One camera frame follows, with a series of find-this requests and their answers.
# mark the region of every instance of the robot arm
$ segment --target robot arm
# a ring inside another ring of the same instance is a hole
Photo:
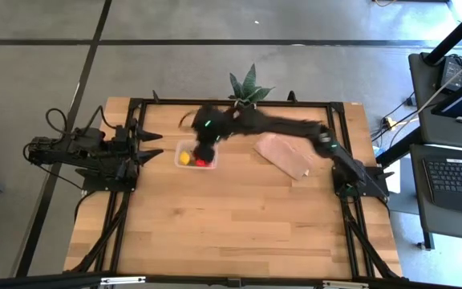
[[[37,136],[25,146],[23,154],[38,166],[61,163],[78,167],[75,171],[84,177],[83,189],[129,191],[136,186],[140,166],[163,152],[140,151],[139,141],[162,136],[145,132],[136,125],[136,120],[113,129],[115,136],[111,140],[104,139],[104,132],[89,127],[65,132],[58,139]]]
[[[273,132],[287,136],[306,138],[314,151],[334,162],[336,173],[347,185],[369,185],[376,197],[387,197],[366,174],[363,164],[351,155],[334,139],[333,132],[317,121],[291,120],[283,117],[267,116],[263,112],[248,107],[240,112],[234,108],[223,112],[211,105],[201,107],[194,118],[192,128],[197,132],[198,146],[194,149],[197,158],[211,162],[213,146],[233,134],[261,134]]]

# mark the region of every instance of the wooden tabletop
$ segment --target wooden tabletop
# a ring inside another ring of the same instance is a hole
[[[109,98],[107,120],[123,124],[128,103],[129,98]],[[197,107],[147,106],[144,129],[164,137],[142,143],[140,148],[164,152],[140,171],[129,203],[118,272],[350,278],[342,213],[330,174],[332,161],[314,155],[306,140],[284,136],[313,156],[310,175],[295,181],[254,151],[259,136],[233,136],[218,145],[216,169],[178,168],[174,165],[177,143],[195,137],[177,125],[193,109]],[[327,119],[323,108],[260,109],[271,115],[321,120],[324,124]],[[345,111],[354,157],[365,165],[375,165],[363,106],[347,103]],[[334,119],[339,128],[338,117]],[[106,126],[101,129],[107,136],[112,135]],[[362,200],[371,243],[388,266],[401,275],[386,208],[377,199]],[[108,192],[99,192],[80,206],[66,270],[77,265],[99,238],[107,201]],[[105,267],[109,266],[111,248],[108,246]],[[365,275],[360,248],[356,240],[360,273]]]

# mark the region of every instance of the table leg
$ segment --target table leg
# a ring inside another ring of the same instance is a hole
[[[375,158],[375,161],[378,164],[381,164],[383,168],[388,167],[389,165],[396,162],[398,159],[409,153],[410,145],[421,145],[424,141],[422,140],[422,134],[420,127],[414,129],[412,132],[409,132],[402,140],[399,140],[386,152],[381,153]]]
[[[423,232],[423,242],[416,244],[422,250],[434,250],[434,238],[432,233]]]

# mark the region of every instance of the gray floor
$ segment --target gray floor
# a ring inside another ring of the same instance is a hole
[[[0,0],[0,38],[90,39],[102,7],[102,0]],[[103,37],[433,40],[454,26],[442,3],[397,2],[381,9],[370,0],[119,0],[112,4]],[[362,102],[373,130],[411,93],[407,56],[418,52],[407,47],[99,47],[76,124],[84,125],[109,96],[151,97],[155,89],[163,98],[225,98],[232,93],[229,73],[243,76],[256,63],[258,83],[276,87],[270,99],[284,100],[295,90],[300,100]],[[45,176],[22,159],[22,146],[33,136],[55,136],[44,112],[69,109],[86,55],[87,47],[0,47],[0,182],[6,186],[0,194],[0,277],[13,272]],[[394,118],[409,111],[404,108]],[[81,181],[72,168],[61,174]],[[62,270],[78,200],[79,192],[59,181],[32,275]],[[393,214],[392,224],[405,276],[462,285],[462,240],[439,236],[438,250],[423,252],[412,245],[421,241],[417,216]]]

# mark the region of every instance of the yellow object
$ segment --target yellow object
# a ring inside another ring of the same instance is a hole
[[[182,165],[188,165],[189,162],[190,162],[190,155],[187,152],[182,152],[180,154],[180,163]]]
[[[415,119],[409,120],[409,122],[413,122],[413,121],[417,121],[417,120],[418,120],[418,118],[415,118]],[[387,122],[390,125],[390,130],[391,131],[394,131],[395,127],[398,127],[399,125],[403,125],[403,124],[407,123],[407,121],[398,123],[398,122],[394,121],[391,117],[387,117]]]

